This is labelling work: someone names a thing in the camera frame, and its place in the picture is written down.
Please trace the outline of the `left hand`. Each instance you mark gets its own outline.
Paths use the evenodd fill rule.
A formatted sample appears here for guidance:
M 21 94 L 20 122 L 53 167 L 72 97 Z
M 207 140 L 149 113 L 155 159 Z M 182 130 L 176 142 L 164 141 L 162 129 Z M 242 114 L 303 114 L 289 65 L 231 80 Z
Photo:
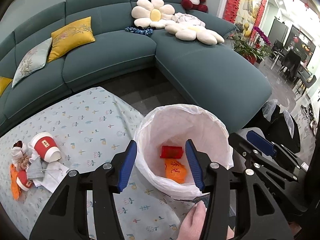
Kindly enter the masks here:
M 199 240 L 206 218 L 207 208 L 201 200 L 188 212 L 181 223 L 177 240 Z

